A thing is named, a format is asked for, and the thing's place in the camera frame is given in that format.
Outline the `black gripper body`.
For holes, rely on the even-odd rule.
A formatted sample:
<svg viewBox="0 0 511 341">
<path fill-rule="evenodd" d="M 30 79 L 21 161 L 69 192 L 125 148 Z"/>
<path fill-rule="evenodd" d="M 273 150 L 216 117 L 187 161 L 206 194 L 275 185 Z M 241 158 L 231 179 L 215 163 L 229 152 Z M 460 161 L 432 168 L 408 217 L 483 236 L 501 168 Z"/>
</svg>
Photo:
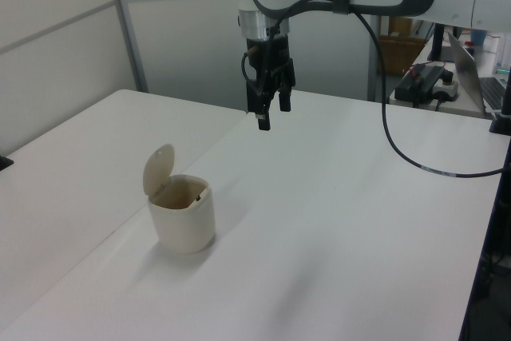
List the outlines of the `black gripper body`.
<svg viewBox="0 0 511 341">
<path fill-rule="evenodd" d="M 280 81 L 284 68 L 290 60 L 288 37 L 275 38 L 271 41 L 270 50 L 267 51 L 266 41 L 246 40 L 247 50 L 243 55 L 243 76 L 246 81 L 252 84 L 264 80 Z M 247 75 L 245 62 L 256 71 L 256 78 L 251 79 Z"/>
</svg>

